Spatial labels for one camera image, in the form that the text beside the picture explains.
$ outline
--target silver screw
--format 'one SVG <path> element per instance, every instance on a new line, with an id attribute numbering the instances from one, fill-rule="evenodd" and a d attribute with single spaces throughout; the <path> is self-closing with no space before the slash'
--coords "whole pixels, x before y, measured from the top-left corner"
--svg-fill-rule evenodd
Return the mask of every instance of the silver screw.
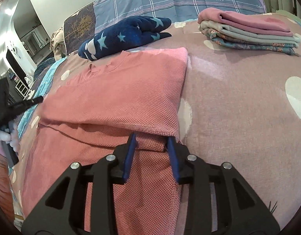
<path id="1" fill-rule="evenodd" d="M 195 161 L 196 159 L 197 159 L 197 156 L 196 155 L 188 155 L 187 156 L 187 159 L 189 160 L 189 161 Z"/>
<path id="2" fill-rule="evenodd" d="M 78 169 L 80 167 L 79 163 L 71 163 L 70 165 L 71 169 Z"/>
<path id="3" fill-rule="evenodd" d="M 229 162 L 223 163 L 222 166 L 223 166 L 225 169 L 231 169 L 231 168 L 232 168 L 232 164 L 229 163 Z"/>
<path id="4" fill-rule="evenodd" d="M 107 160 L 107 161 L 112 162 L 112 161 L 114 161 L 115 159 L 116 159 L 116 156 L 115 156 L 115 155 L 107 155 L 107 156 L 106 156 L 106 160 Z"/>

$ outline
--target light blue star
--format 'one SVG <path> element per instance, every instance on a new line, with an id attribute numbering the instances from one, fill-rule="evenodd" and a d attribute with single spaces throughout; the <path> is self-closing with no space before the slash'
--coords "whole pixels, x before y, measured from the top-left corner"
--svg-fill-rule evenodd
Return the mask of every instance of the light blue star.
<path id="1" fill-rule="evenodd" d="M 102 48 L 107 48 L 107 46 L 105 45 L 106 36 L 103 36 L 103 35 L 104 35 L 104 32 L 102 32 L 100 39 L 97 40 L 99 42 L 100 50 L 102 50 Z"/>
<path id="2" fill-rule="evenodd" d="M 124 37 L 125 37 L 125 35 L 122 35 L 120 32 L 120 34 L 118 35 L 118 38 L 120 39 L 121 42 L 125 42 Z"/>
<path id="3" fill-rule="evenodd" d="M 151 18 L 151 20 L 154 20 L 156 22 L 156 27 L 157 28 L 159 25 L 163 26 L 163 22 L 159 19 L 159 18 L 156 18 L 156 17 L 153 17 Z"/>
<path id="4" fill-rule="evenodd" d="M 159 33 L 157 33 L 157 36 L 155 36 L 155 35 L 151 35 L 151 37 L 154 39 L 154 41 L 157 41 L 157 40 L 159 40 L 159 39 L 160 39 L 160 34 L 159 34 Z"/>

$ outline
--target person's arm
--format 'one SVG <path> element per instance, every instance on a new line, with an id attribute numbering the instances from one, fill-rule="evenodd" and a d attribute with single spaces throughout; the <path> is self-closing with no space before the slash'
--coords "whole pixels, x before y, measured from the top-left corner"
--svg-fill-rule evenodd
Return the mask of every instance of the person's arm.
<path id="1" fill-rule="evenodd" d="M 16 125 L 14 126 L 14 129 L 15 130 L 11 135 L 0 131 L 0 207 L 11 222 L 14 221 L 14 208 L 12 194 L 10 191 L 8 163 L 4 156 L 2 141 L 10 143 L 11 147 L 18 152 L 20 145 Z"/>

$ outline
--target folded pink garment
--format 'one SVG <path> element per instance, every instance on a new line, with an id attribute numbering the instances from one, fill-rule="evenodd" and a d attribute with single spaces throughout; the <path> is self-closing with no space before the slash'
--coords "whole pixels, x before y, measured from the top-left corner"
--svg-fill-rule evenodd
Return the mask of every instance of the folded pink garment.
<path id="1" fill-rule="evenodd" d="M 198 23 L 200 24 L 203 20 L 213 20 L 252 33 L 293 36 L 290 28 L 283 21 L 269 16 L 263 18 L 240 14 L 235 11 L 207 8 L 198 15 Z"/>

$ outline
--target orange sleeve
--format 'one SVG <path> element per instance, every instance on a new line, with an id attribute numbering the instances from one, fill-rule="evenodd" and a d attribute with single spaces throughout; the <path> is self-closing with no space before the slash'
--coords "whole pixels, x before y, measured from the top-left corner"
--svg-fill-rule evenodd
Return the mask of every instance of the orange sleeve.
<path id="1" fill-rule="evenodd" d="M 0 154 L 0 207 L 7 218 L 13 223 L 14 208 L 8 176 L 7 159 Z"/>

